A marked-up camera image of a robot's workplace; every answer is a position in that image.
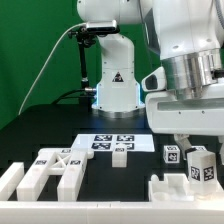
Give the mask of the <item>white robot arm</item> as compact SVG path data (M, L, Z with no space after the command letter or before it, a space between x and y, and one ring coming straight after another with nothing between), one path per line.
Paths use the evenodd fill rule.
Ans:
M184 151L191 135L216 136L224 163L224 0L81 0L78 13L87 22L144 21L161 60L146 96L151 130L172 134Z

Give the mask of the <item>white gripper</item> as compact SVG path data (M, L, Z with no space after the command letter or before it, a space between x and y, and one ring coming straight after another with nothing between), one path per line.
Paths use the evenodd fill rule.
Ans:
M154 133L175 134L186 158L192 147L188 135L218 136L224 165L224 99L176 101L168 92L149 93L145 99L149 127Z

